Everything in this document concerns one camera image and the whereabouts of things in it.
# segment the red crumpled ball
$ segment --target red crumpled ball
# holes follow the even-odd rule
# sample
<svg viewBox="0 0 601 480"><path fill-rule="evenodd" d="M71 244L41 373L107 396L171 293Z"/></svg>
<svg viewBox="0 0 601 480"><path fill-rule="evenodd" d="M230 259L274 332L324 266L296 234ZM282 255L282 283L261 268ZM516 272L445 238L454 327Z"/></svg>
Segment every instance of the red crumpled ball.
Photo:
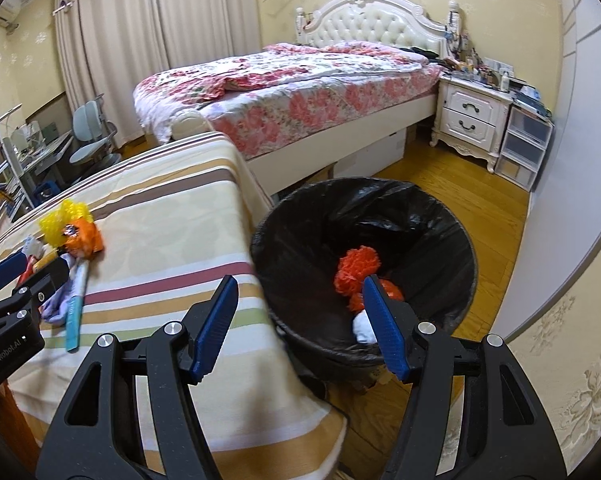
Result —
<svg viewBox="0 0 601 480"><path fill-rule="evenodd" d="M378 253L366 246L349 249L338 262L338 271L333 279L336 292L352 296L362 290L362 281L380 268Z"/></svg>
<svg viewBox="0 0 601 480"><path fill-rule="evenodd" d="M389 299L405 301L402 291L389 280L380 280L380 285L385 289ZM365 310L365 304L362 301L362 292L356 292L356 294L349 298L349 305L347 308L354 314L358 314Z"/></svg>

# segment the white tufted headboard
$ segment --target white tufted headboard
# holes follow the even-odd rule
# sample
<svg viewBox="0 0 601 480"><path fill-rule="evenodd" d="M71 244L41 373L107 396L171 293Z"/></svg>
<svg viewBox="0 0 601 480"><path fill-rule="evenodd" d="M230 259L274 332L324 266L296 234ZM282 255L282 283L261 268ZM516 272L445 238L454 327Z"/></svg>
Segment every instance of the white tufted headboard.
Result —
<svg viewBox="0 0 601 480"><path fill-rule="evenodd" d="M458 4L449 3L458 11ZM391 46L418 46L450 56L445 25L433 22L423 7L408 0L332 0L307 21L296 9L298 43L327 46L340 41L371 41Z"/></svg>

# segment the bottle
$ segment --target bottle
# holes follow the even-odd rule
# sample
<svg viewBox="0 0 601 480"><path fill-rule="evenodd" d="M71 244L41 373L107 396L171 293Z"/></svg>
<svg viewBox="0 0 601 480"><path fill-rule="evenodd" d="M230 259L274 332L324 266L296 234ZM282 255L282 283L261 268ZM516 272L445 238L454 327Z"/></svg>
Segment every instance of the bottle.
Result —
<svg viewBox="0 0 601 480"><path fill-rule="evenodd" d="M509 73L505 72L501 77L501 92L509 91Z"/></svg>

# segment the orange plastic wrapper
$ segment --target orange plastic wrapper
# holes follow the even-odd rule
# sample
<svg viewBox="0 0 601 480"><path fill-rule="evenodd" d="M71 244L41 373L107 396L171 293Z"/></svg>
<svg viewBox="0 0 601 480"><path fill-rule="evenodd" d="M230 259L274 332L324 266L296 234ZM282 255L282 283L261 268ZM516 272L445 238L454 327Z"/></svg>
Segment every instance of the orange plastic wrapper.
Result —
<svg viewBox="0 0 601 480"><path fill-rule="evenodd" d="M382 285L382 288L385 289L389 299L405 301L405 297L403 296L401 290L389 280L380 280L380 285ZM365 304L362 301L362 292L356 292L351 298L349 298L349 305L347 308L349 308L349 310L354 314L358 314L359 312L365 310Z"/></svg>
<svg viewBox="0 0 601 480"><path fill-rule="evenodd" d="M103 250L103 237L96 224L81 217L69 223L64 229L65 249L75 258L91 258Z"/></svg>
<svg viewBox="0 0 601 480"><path fill-rule="evenodd" d="M362 290L363 280L380 268L378 253L366 246L349 249L338 262L338 271L333 286L338 294L352 296Z"/></svg>

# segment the tablecloth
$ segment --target tablecloth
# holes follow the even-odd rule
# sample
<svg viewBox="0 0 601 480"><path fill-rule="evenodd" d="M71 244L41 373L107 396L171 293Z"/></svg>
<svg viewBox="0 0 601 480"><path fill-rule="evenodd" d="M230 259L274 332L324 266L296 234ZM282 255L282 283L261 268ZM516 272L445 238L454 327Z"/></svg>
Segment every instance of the tablecloth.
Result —
<svg viewBox="0 0 601 480"><path fill-rule="evenodd" d="M39 235L37 219L68 196L88 204L105 250L90 265L79 351L65 351L64 329L42 325L44 350L9 380L36 439L98 335L150 335L233 274L238 309L213 372L191 389L216 464L226 480L326 478L346 421L298 381L268 318L248 245L271 204L231 141L189 137L91 177L16 222L0 259ZM148 465L161 470L146 380L137 384Z"/></svg>

